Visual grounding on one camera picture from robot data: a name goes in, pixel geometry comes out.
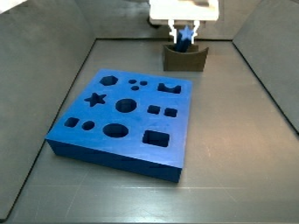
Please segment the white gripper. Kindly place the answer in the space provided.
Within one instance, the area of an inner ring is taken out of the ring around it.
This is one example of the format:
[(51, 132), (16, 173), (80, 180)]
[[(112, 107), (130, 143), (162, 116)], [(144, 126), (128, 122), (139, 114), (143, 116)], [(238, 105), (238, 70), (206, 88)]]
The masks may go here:
[(200, 20), (215, 21), (219, 18), (219, 0), (150, 0), (150, 18), (168, 20), (170, 36), (176, 41), (178, 34), (174, 20), (194, 20), (191, 43), (195, 42)]

